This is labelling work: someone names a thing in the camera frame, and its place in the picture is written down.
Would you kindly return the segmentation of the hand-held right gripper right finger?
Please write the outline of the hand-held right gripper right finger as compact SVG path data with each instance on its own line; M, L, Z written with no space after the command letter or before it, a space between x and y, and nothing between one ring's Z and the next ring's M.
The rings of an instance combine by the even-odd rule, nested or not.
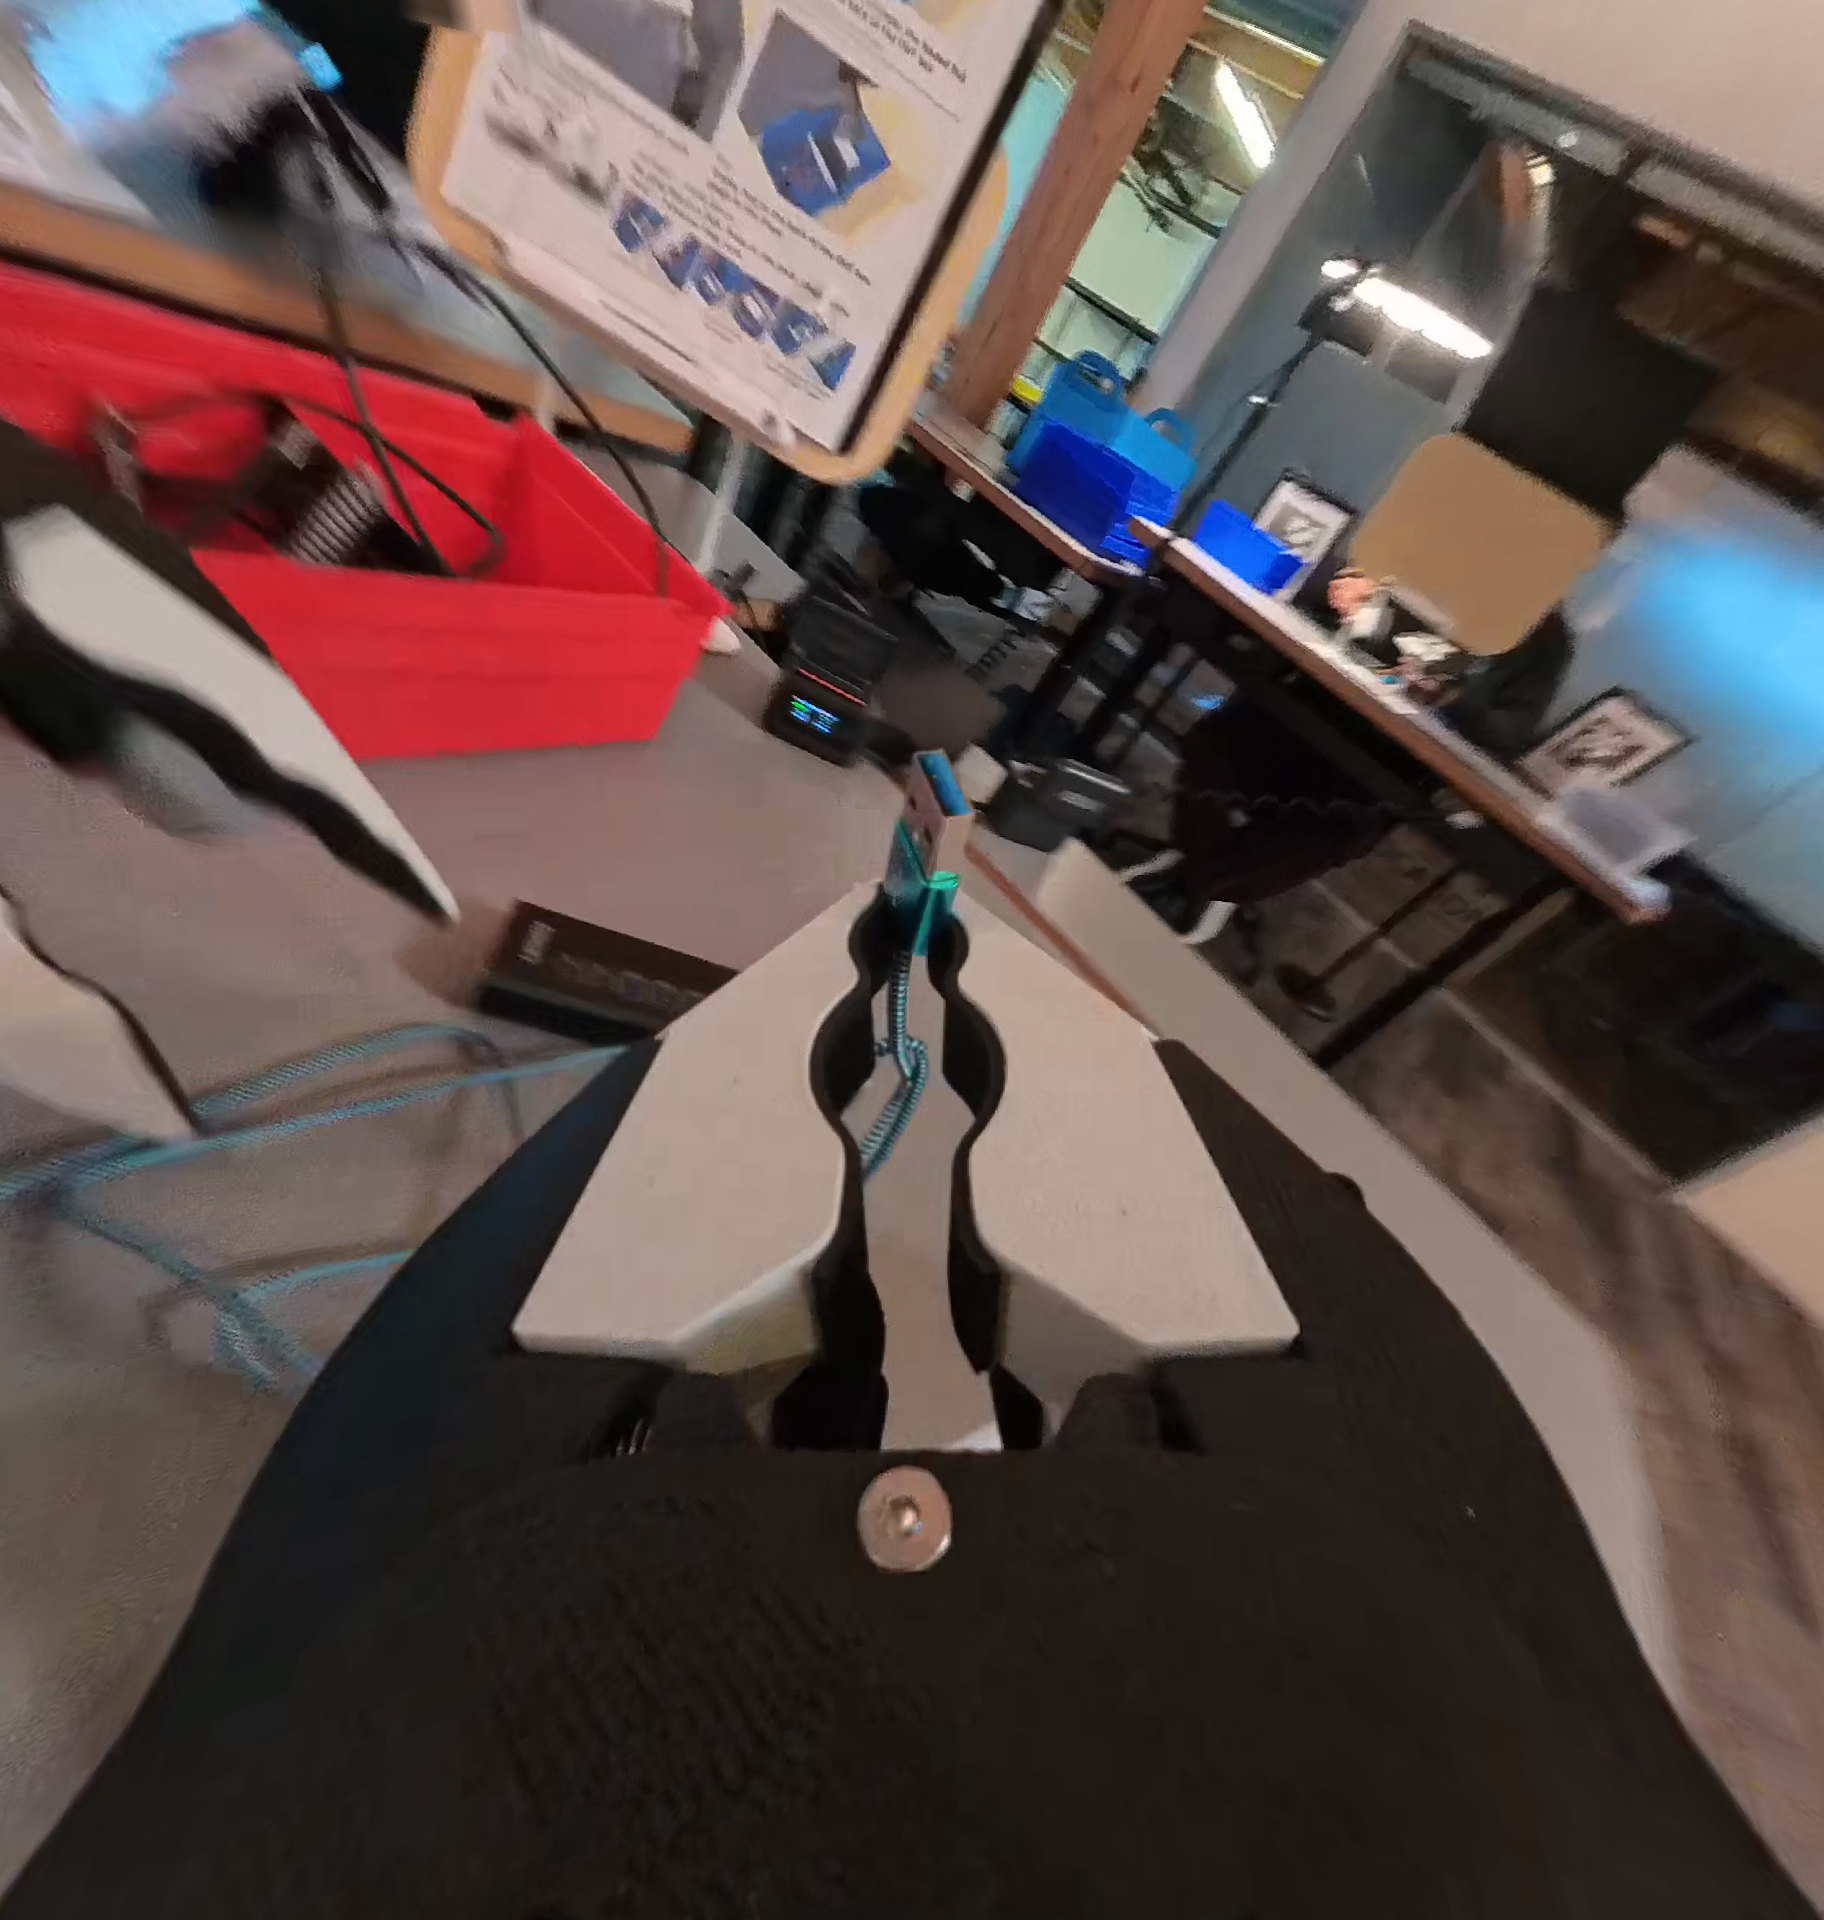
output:
M1033 1451L1099 1378L1277 1357L1301 1324L1173 1078L1176 1053L1063 961L963 902L925 953L949 1175L947 1301L994 1447Z

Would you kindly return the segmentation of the black usb hub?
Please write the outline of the black usb hub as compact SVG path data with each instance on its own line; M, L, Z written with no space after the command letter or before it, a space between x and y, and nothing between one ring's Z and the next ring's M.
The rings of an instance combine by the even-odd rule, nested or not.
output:
M563 1040L654 1040L736 970L631 932L517 901L472 1005Z

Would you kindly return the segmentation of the red plastic bin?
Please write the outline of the red plastic bin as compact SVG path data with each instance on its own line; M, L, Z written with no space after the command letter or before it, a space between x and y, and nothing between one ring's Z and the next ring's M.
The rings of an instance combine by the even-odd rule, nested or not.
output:
M726 601L628 499L529 418L363 374L373 422L454 576L300 563L269 520L207 526L282 403L344 466L371 468L342 369L321 351L0 261L0 418L102 494L95 428L138 428L146 517L358 761L652 740L728 616Z

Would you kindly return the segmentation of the black charger box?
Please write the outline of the black charger box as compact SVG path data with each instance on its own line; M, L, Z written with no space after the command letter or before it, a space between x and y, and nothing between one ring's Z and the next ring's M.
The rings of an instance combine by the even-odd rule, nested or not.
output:
M1102 832L1130 799L1123 780L1081 761L1009 763L981 811L981 828L996 840L1053 853Z

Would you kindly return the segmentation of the computer monitor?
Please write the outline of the computer monitor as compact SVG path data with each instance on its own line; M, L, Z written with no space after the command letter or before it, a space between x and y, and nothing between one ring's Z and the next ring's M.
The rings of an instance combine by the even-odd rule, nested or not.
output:
M15 4L59 130L85 154L220 157L273 107L332 97L324 46L256 3Z

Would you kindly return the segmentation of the black office chair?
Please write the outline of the black office chair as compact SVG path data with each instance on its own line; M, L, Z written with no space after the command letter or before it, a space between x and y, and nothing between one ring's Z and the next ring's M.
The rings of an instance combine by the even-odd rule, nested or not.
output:
M1226 699L1186 735L1171 793L1175 931L1199 947L1242 911L1340 869L1420 821L1375 797L1279 718Z

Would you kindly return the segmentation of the black label printer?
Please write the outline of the black label printer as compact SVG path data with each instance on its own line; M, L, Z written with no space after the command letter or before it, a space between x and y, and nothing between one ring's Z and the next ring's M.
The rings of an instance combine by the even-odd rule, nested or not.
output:
M807 591L785 611L777 678L761 729L827 765L848 767L872 734L876 690L898 637L846 599Z

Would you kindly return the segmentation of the long wooden desk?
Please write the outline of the long wooden desk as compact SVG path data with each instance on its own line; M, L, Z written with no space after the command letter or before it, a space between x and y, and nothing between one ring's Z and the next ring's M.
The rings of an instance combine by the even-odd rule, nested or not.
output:
M1159 547L1151 572L1112 563L1020 501L984 428L927 398L915 409L908 437L1097 591L1090 614L1036 688L994 727L996 756L1029 758L1042 748L1067 693L1104 656L1110 637L1136 619L1143 594L1151 594L1158 616L1165 614L1168 599L1191 601L1207 611L1182 616L1182 645L1345 779L1372 789L1400 826L1440 842L1452 866L1491 885L1519 879L1532 898L1581 893L1624 926L1670 916L1672 898L1660 880L1616 870L1593 839L1559 826L1522 779L1373 679L1289 602L1229 574L1191 540Z

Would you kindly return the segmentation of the wide framed picture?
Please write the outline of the wide framed picture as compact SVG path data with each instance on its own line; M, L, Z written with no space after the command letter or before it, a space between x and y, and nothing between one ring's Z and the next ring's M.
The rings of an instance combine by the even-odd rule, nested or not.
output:
M1517 761L1545 797L1641 780L1693 743L1693 735L1629 690L1598 693L1551 727Z

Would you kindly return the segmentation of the small blue plastic bin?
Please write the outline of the small blue plastic bin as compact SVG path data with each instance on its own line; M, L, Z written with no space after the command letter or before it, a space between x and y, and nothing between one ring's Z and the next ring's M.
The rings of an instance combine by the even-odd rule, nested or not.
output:
M1290 545L1224 499L1204 509L1189 542L1217 569L1263 594L1290 589L1304 572L1301 555Z

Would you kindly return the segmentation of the instruction sheet on wooden board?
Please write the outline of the instruction sheet on wooden board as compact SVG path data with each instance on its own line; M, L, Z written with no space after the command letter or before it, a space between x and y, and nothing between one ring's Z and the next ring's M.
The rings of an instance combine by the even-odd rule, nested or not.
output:
M416 4L407 164L468 261L833 487L882 468L1001 220L1058 4Z

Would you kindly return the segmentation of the small framed picture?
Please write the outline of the small framed picture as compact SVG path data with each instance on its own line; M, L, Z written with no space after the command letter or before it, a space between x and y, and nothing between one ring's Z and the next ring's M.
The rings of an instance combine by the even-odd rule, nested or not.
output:
M1295 574L1275 588L1290 599L1304 589L1313 572L1334 560L1351 539L1356 509L1292 468L1260 499L1254 526L1295 560Z

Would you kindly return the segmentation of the large blue plastic bin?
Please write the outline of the large blue plastic bin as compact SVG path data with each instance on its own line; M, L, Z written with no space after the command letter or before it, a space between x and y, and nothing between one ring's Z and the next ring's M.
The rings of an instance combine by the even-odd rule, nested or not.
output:
M1058 430L1107 450L1136 469L1136 512L1165 520L1195 469L1191 430L1171 409L1143 415L1130 398L1130 381L1102 354L1085 350L1061 363L1043 381L1040 401L1006 461L1011 478L1036 464L1040 444Z

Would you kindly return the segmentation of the black floor lamp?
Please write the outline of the black floor lamp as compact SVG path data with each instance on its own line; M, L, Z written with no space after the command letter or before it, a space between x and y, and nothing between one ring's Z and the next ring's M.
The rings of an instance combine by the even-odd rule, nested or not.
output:
M1165 540L1191 529L1313 351L1323 346L1337 346L1349 328L1365 331L1372 346L1381 346L1382 339L1392 339L1401 346L1416 340L1434 356L1444 356L1465 367L1496 354L1494 340L1478 328L1414 287L1389 276L1385 264L1360 258L1331 258L1323 261L1320 287L1298 318L1301 343L1246 397L1230 440L1171 510Z

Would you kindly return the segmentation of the wooden post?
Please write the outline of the wooden post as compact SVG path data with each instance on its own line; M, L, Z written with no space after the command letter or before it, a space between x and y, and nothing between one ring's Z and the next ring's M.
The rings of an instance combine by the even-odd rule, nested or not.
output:
M1040 172L953 346L943 397L955 418L973 426L994 418L1204 13L1203 3L1104 6Z

